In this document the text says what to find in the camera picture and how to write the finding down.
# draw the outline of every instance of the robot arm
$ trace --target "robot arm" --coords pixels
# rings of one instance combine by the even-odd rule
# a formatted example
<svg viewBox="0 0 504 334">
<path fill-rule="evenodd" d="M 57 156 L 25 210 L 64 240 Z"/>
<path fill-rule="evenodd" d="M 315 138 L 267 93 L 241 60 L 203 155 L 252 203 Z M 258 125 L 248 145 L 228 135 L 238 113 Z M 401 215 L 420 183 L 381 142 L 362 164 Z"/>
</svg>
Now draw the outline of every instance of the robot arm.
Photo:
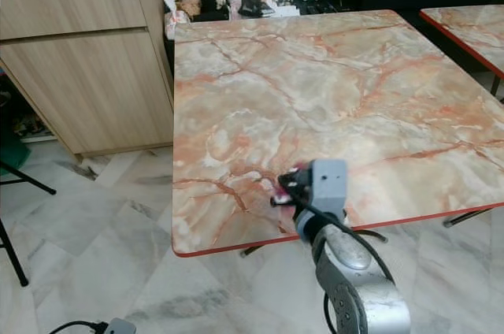
<svg viewBox="0 0 504 334">
<path fill-rule="evenodd" d="M 291 169 L 279 177 L 282 190 L 272 205 L 295 205 L 296 230 L 312 244 L 317 280 L 334 307 L 338 334 L 409 334 L 410 312 L 386 277 L 388 270 L 355 235 L 335 225 L 346 216 L 346 174 L 346 164 L 332 159 Z M 308 210 L 310 206 L 322 214 Z"/>
</svg>

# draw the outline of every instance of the marble-pattern table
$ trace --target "marble-pattern table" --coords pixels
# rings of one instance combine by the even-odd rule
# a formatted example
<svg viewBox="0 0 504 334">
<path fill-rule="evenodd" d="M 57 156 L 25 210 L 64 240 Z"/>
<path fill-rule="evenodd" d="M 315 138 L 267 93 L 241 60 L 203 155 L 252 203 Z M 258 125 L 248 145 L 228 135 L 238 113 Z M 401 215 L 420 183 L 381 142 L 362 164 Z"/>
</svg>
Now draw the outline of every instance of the marble-pattern table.
<svg viewBox="0 0 504 334">
<path fill-rule="evenodd" d="M 421 16 L 504 79 L 504 5 L 423 9 Z"/>
<path fill-rule="evenodd" d="M 295 239 L 277 175 L 342 158 L 373 228 L 504 205 L 504 108 L 390 10 L 177 26 L 172 246 Z"/>
</svg>

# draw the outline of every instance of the wooden cabinet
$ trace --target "wooden cabinet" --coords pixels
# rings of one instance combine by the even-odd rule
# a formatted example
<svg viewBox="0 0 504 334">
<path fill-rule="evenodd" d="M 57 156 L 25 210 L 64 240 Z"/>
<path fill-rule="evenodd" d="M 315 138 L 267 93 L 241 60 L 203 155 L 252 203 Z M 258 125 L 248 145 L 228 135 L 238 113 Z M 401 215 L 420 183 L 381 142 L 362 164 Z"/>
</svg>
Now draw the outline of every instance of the wooden cabinet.
<svg viewBox="0 0 504 334">
<path fill-rule="evenodd" d="M 72 154 L 172 142 L 162 0 L 0 2 L 0 67 Z"/>
<path fill-rule="evenodd" d="M 172 112 L 149 34 L 11 43 L 2 60 L 74 153 L 172 141 Z"/>
</svg>

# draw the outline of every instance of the cabinet drawer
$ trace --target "cabinet drawer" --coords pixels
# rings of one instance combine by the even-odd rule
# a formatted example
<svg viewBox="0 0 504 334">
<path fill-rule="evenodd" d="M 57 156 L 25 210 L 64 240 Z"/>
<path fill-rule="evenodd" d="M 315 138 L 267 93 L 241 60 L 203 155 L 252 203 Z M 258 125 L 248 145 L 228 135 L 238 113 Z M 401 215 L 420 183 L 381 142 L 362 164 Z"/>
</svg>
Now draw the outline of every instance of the cabinet drawer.
<svg viewBox="0 0 504 334">
<path fill-rule="evenodd" d="M 147 32 L 10 43 L 2 60 L 74 154 L 172 142 L 172 107 Z"/>
<path fill-rule="evenodd" d="M 0 39 L 146 26 L 140 0 L 0 0 Z"/>
</svg>

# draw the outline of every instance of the green object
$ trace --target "green object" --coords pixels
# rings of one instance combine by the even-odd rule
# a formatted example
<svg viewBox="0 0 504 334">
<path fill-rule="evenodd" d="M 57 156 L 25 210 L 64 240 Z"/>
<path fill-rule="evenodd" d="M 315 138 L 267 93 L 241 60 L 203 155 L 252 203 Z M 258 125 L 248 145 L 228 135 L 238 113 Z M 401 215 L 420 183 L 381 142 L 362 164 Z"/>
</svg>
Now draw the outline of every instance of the green object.
<svg viewBox="0 0 504 334">
<path fill-rule="evenodd" d="M 2 142 L 0 143 L 0 159 L 3 162 L 11 165 L 15 169 L 19 169 L 28 159 L 31 151 L 24 145 L 19 137 L 7 128 L 7 125 L 0 127 Z M 8 174 L 9 172 L 0 169 L 0 175 Z"/>
</svg>

